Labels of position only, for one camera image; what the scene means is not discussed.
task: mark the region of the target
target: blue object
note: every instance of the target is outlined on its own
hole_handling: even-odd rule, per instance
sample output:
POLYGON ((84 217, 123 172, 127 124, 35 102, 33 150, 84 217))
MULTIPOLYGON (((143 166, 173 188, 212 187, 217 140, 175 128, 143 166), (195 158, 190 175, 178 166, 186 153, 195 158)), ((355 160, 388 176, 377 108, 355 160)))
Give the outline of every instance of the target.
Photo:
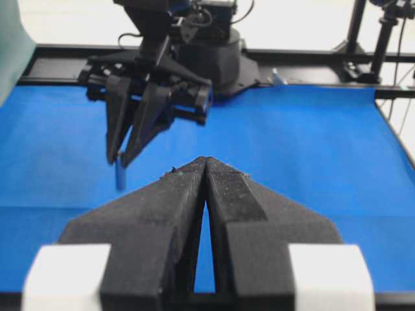
POLYGON ((121 164, 121 157, 115 160, 115 186, 118 191, 124 191, 126 188, 126 172, 125 167, 121 164))
MULTIPOLYGON (((176 120, 157 136, 128 168, 123 193, 105 131, 104 103, 80 87, 16 87, 0 109, 0 291, 21 290, 36 250, 70 218, 197 156, 330 217, 360 245, 377 291, 415 290, 415 172, 374 90, 281 86, 218 102, 206 127, 176 120)), ((211 271, 209 255, 198 263, 211 271)), ((210 280, 198 274, 196 290, 214 290, 210 280)))

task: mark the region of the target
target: blue cloth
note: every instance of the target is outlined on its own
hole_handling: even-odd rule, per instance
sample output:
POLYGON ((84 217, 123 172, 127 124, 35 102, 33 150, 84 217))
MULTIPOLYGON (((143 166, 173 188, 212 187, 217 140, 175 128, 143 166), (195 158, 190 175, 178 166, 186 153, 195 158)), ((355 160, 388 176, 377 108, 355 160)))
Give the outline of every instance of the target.
MULTIPOLYGON (((36 250, 70 218, 197 156, 330 217, 360 245, 377 291, 415 290, 415 172, 373 89, 285 86, 218 102, 205 127, 176 120, 157 136, 128 168, 125 192, 106 163, 105 124, 104 103, 80 87, 16 87, 0 109, 0 291, 21 290, 36 250)), ((211 271, 211 255, 199 265, 211 271)), ((198 273, 195 290, 214 290, 211 280, 198 273)))

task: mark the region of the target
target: white pad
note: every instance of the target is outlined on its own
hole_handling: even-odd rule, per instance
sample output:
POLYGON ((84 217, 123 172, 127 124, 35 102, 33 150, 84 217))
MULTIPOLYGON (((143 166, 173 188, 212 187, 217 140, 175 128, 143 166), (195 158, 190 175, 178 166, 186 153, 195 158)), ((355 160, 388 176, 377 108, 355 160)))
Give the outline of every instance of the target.
POLYGON ((296 311, 374 311, 372 280, 358 246, 289 245, 296 311))
POLYGON ((101 311, 109 244, 43 246, 27 275, 22 311, 101 311))

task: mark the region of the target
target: wire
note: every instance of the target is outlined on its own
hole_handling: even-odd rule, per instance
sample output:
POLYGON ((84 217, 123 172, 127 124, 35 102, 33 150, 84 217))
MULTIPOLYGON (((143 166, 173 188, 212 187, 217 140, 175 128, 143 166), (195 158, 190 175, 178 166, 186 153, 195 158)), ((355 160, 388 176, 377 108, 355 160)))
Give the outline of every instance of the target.
POLYGON ((406 110, 406 112, 405 112, 405 116, 403 117, 403 121, 402 121, 401 129, 399 130, 399 136, 402 134, 403 127, 405 126, 405 122, 407 121, 407 117, 408 117, 408 113, 409 113, 409 108, 410 108, 410 105, 411 105, 411 104, 412 104, 412 98, 408 101, 407 110, 406 110))
POLYGON ((131 32, 125 32, 123 34, 120 34, 118 37, 118 46, 122 49, 125 49, 122 45, 121 45, 121 39, 123 39, 124 37, 135 37, 135 38, 141 38, 143 35, 142 34, 133 34, 131 32))
POLYGON ((241 17, 240 19, 238 19, 236 21, 232 21, 231 25, 239 23, 240 21, 243 21, 244 19, 246 19, 248 17, 248 15, 251 14, 251 12, 254 10, 254 6, 255 6, 255 0, 252 0, 251 7, 247 11, 247 13, 243 17, 241 17))
POLYGON ((207 22, 205 22, 205 23, 191 23, 191 25, 194 26, 194 27, 198 27, 198 28, 206 28, 206 27, 211 26, 212 23, 213 23, 213 16, 212 16, 211 12, 209 12, 205 8, 203 8, 200 12, 204 13, 207 16, 207 22))
MULTIPOLYGON (((405 24, 406 23, 407 23, 407 17, 405 16, 405 18, 403 19, 402 27, 401 27, 401 34, 399 35, 399 43, 397 45, 397 60, 396 60, 396 65, 395 65, 394 86, 396 86, 397 70, 399 69, 399 59, 401 57, 403 32, 405 30, 405 24)), ((394 113, 394 106, 395 106, 395 100, 393 100, 391 105, 390 105, 388 121, 390 121, 390 119, 392 118, 392 114, 394 113)))

